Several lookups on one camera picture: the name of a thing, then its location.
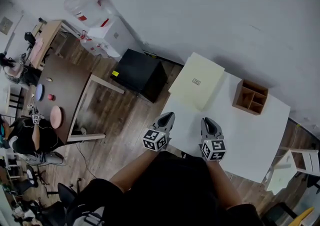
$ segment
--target wooden floor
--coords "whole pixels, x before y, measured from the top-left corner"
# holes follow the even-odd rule
[[[73,38],[65,43],[61,54],[66,60],[91,70],[98,77],[119,86],[110,79],[110,74],[116,66],[113,59],[103,59],[100,56],[94,57],[88,54],[79,41]],[[136,97],[128,90],[122,95],[99,85],[90,88],[91,91],[82,105],[77,121],[80,126],[87,129],[88,134],[105,133],[106,137],[98,141],[84,142],[77,146],[66,145],[57,149],[66,158],[67,165],[49,165],[41,168],[46,170],[45,179],[50,183],[47,186],[48,191],[56,191],[58,183],[67,186],[76,185],[78,178],[82,179],[81,188],[84,188],[94,178],[87,170],[86,164],[97,178],[108,180],[143,152],[142,131],[161,113],[169,97],[168,89],[182,69],[178,65],[165,61],[163,66],[168,75],[168,82],[154,104]],[[294,122],[288,121],[281,142],[282,146],[310,148],[313,143],[318,145],[318,141],[308,132]],[[86,163],[78,148],[83,153]],[[179,151],[173,147],[170,151],[179,154]],[[283,151],[278,151],[277,156],[281,155]],[[288,187],[276,196],[271,192],[265,192],[261,184],[230,173],[228,175],[243,201],[255,205],[259,214],[263,214],[277,202],[286,202],[293,209],[306,189],[306,182],[302,181],[304,175],[293,178]],[[33,200],[40,198],[42,204],[47,206],[58,200],[57,195],[47,198],[45,188],[41,185],[38,188],[29,189],[24,197]]]

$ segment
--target yellow sticker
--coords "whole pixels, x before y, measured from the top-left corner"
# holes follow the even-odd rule
[[[112,72],[112,75],[115,75],[116,77],[118,77],[119,72],[116,72],[115,70]]]

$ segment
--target shelf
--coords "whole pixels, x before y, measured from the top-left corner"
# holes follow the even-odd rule
[[[250,89],[250,90],[252,90],[252,91],[254,91],[254,92],[258,93],[258,94],[261,94],[263,96],[268,95],[268,89],[267,88],[264,88],[264,87],[262,87],[262,86],[260,86],[260,85],[258,85],[256,83],[253,83],[251,81],[244,80],[242,86],[244,88]]]
[[[249,110],[252,110],[253,112],[260,114],[263,108],[264,106],[262,104],[252,101],[250,104]]]
[[[252,101],[263,106],[266,103],[266,99],[265,95],[255,92]]]
[[[255,93],[255,91],[251,90],[250,88],[244,87],[244,86],[241,89],[242,89],[241,91],[245,94]]]
[[[246,90],[242,90],[237,101],[237,105],[249,109],[252,99],[254,98],[254,92],[247,92]]]

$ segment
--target black storage box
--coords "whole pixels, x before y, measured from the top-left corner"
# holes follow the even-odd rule
[[[157,100],[168,79],[159,59],[131,49],[125,52],[114,71],[111,75],[114,81],[151,103]]]

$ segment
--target wooden organizer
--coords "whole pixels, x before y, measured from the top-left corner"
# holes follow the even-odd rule
[[[253,115],[260,115],[267,96],[267,88],[244,79],[237,86],[232,106]]]

